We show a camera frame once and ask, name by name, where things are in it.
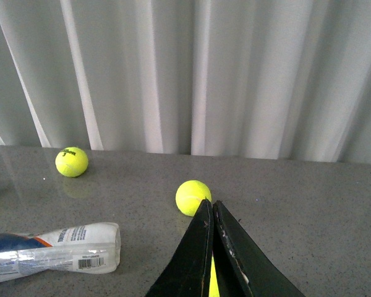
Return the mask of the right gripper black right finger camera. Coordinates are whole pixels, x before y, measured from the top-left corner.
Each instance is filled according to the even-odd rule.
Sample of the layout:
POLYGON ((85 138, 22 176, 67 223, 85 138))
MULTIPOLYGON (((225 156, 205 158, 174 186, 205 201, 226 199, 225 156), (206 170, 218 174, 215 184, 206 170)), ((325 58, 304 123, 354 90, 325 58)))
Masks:
POLYGON ((213 257, 220 296, 303 296, 221 202, 213 204, 213 257))

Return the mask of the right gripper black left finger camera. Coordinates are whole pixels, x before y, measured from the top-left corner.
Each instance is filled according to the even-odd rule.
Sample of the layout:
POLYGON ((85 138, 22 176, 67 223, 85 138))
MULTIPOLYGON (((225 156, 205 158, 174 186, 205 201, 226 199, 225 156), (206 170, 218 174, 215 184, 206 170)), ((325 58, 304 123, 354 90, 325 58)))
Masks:
POLYGON ((208 296, 213 253, 213 209, 201 201, 168 265, 147 296, 208 296))

